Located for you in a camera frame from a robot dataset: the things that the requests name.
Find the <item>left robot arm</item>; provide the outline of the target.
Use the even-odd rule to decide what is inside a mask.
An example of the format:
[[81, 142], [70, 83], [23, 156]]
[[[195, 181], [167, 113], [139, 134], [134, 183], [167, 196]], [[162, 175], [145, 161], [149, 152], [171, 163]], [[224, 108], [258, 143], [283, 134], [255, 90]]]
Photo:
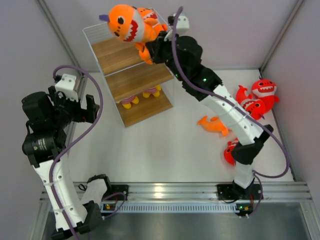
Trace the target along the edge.
[[105, 174], [94, 175], [88, 179], [82, 198], [78, 197], [67, 163], [64, 129], [72, 122], [93, 124], [100, 107], [89, 94], [83, 109], [78, 100], [69, 100], [66, 93], [53, 86], [48, 90], [49, 93], [32, 93], [21, 101], [28, 118], [22, 151], [41, 178], [51, 202], [55, 217], [51, 238], [67, 240], [89, 233], [102, 223], [100, 204], [112, 196], [113, 187]]

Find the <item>large orange shark plush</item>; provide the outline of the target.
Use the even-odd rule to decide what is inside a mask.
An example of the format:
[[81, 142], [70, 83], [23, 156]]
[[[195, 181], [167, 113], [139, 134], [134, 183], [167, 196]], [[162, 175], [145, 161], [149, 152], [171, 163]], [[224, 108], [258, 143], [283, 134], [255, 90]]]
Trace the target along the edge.
[[134, 43], [140, 58], [151, 65], [152, 60], [146, 43], [157, 38], [155, 30], [147, 24], [137, 9], [128, 4], [117, 4], [100, 21], [106, 22], [110, 33], [120, 42]]

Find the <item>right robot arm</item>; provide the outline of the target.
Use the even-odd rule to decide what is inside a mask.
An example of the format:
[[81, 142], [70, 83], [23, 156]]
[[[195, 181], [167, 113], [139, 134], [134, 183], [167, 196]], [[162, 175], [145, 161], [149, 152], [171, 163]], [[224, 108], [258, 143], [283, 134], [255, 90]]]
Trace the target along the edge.
[[185, 91], [201, 104], [213, 110], [223, 125], [232, 130], [238, 143], [231, 155], [235, 160], [232, 192], [237, 199], [252, 193], [254, 185], [253, 161], [273, 132], [270, 125], [261, 125], [230, 95], [220, 77], [202, 65], [203, 49], [191, 36], [165, 39], [165, 33], [146, 43], [151, 61], [165, 64], [182, 82]]

